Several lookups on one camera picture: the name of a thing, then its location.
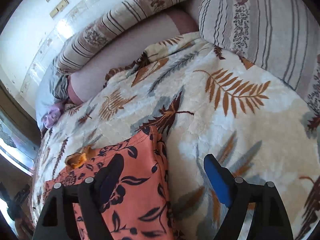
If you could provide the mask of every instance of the blue gripper pad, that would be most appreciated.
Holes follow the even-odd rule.
[[[221,175],[221,169],[224,169],[224,168],[220,166],[218,161],[216,161],[216,164],[214,164],[210,160],[209,155],[204,157],[203,165],[204,165],[204,171],[207,174],[211,182],[211,185],[214,189],[214,192],[216,193],[220,203],[223,203],[226,205],[227,208],[230,208],[233,203],[233,199],[231,196],[230,186],[223,180]]]

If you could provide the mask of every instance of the purple cloth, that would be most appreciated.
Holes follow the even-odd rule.
[[[59,120],[63,108],[64,101],[50,106],[48,113],[42,118],[42,122],[47,129],[51,128]]]

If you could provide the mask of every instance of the screw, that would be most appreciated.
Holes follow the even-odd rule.
[[[274,186],[275,186],[275,184],[274,184],[272,181],[268,181],[268,182],[267,182],[267,185],[268,185],[269,187],[274,187]]]
[[[89,183],[93,182],[93,180],[94,180],[93,177],[87,177],[85,179],[85,182],[89,184]]]
[[[55,189],[60,188],[60,187],[61,187],[61,183],[60,183],[60,182],[57,182],[56,184],[53,185],[53,187],[54,187]]]
[[[243,182],[243,179],[241,177],[235,177],[235,182],[240,184]]]

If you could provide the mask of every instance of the fern leaf pattern blanket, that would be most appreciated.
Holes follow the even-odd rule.
[[[319,122],[307,104],[269,72],[198,32],[150,45],[136,62],[47,131],[34,176],[34,222],[44,182],[58,176],[67,156],[155,125],[167,145],[172,210],[185,239],[213,239],[227,212],[204,172],[207,154],[249,183],[273,181],[294,237],[306,238],[320,210]],[[246,238],[253,208],[239,239]]]

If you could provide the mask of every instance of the gray cloth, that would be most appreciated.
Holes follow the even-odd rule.
[[[36,119],[40,130],[44,128],[42,118],[50,107],[68,99],[68,76],[58,72],[54,61],[47,68],[36,95]]]

